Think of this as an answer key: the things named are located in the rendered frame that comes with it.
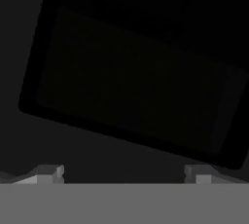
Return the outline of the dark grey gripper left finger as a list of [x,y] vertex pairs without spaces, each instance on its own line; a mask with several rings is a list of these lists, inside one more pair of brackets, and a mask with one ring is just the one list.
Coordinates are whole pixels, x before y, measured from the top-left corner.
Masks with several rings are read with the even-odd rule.
[[63,184],[63,165],[39,165],[29,173],[12,180],[13,184]]

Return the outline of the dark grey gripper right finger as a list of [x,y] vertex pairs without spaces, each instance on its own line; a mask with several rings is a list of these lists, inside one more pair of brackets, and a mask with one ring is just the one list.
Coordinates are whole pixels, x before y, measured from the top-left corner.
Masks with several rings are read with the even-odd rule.
[[207,166],[186,165],[184,168],[185,183],[193,184],[227,184],[236,183],[233,177],[222,175],[217,170]]

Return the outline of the black microwave oven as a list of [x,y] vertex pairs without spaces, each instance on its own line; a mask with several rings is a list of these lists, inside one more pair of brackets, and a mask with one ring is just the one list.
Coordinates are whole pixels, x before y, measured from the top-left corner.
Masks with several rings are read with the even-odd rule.
[[249,0],[43,0],[18,107],[240,168]]

